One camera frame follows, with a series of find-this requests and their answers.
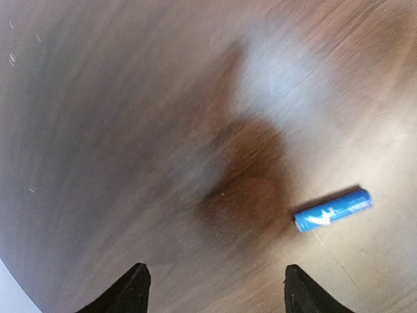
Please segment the blue AAA battery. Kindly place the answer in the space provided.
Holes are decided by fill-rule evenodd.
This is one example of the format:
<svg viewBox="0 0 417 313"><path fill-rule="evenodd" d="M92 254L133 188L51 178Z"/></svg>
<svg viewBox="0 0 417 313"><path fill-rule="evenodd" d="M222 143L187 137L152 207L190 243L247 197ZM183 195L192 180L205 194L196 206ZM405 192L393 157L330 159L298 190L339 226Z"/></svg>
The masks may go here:
<svg viewBox="0 0 417 313"><path fill-rule="evenodd" d="M373 206L371 194L363 188L338 198L308 207L294 214L293 220L301 233L329 226Z"/></svg>

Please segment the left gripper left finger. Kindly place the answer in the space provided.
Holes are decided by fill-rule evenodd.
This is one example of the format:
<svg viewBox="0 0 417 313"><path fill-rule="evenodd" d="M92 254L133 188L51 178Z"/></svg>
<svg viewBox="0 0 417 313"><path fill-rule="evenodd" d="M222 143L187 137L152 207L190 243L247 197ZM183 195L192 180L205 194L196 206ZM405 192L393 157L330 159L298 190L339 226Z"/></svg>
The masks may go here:
<svg viewBox="0 0 417 313"><path fill-rule="evenodd" d="M101 296L78 312L147 313L150 287L151 275L147 266L136 263Z"/></svg>

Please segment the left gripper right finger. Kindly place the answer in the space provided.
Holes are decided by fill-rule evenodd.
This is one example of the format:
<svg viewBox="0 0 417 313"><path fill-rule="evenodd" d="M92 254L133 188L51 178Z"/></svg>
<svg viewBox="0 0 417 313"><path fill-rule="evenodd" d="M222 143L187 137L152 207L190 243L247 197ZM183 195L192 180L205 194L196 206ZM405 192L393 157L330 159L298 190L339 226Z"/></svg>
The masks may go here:
<svg viewBox="0 0 417 313"><path fill-rule="evenodd" d="M286 267L284 300L286 313L353 313L296 264Z"/></svg>

